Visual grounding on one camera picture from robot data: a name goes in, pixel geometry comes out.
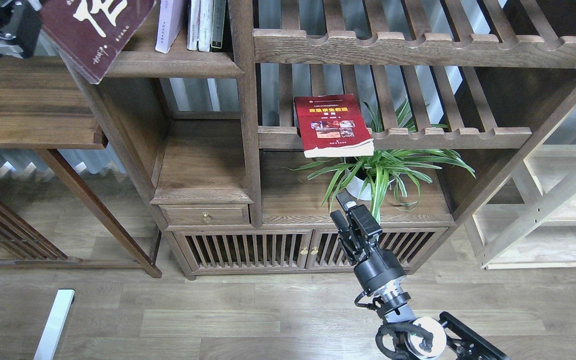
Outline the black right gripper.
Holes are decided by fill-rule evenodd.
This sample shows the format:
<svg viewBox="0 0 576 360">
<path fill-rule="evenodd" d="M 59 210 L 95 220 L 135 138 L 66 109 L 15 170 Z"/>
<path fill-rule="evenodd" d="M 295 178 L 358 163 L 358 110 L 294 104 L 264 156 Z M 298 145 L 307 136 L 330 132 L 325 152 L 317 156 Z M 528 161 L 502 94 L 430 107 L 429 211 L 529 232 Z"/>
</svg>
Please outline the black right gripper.
<svg viewBox="0 0 576 360">
<path fill-rule="evenodd" d="M 382 233 L 381 226 L 363 204 L 358 205 L 346 191 L 336 195 L 342 210 L 334 210 L 330 216 L 338 229 L 338 239 L 343 252 L 364 292 L 372 296 L 391 281 L 406 276 L 400 262 L 391 251 L 375 243 Z"/>
</svg>

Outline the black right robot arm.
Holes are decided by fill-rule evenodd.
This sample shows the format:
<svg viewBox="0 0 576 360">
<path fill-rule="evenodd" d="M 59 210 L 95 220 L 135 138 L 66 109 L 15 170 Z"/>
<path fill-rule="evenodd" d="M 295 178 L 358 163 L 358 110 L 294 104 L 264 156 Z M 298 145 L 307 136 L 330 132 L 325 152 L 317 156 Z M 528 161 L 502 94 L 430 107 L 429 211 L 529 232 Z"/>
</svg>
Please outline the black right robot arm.
<svg viewBox="0 0 576 360">
<path fill-rule="evenodd" d="M 393 360 L 434 360 L 446 348 L 458 360 L 505 360 L 507 356 L 448 312 L 439 320 L 418 317 L 402 291 L 406 273 L 390 251 L 379 246 L 381 226 L 363 204 L 343 191 L 336 196 L 342 209 L 331 213 L 339 241 L 363 291 L 355 305 L 377 312 L 382 325 L 375 335 L 378 349 Z"/>
</svg>

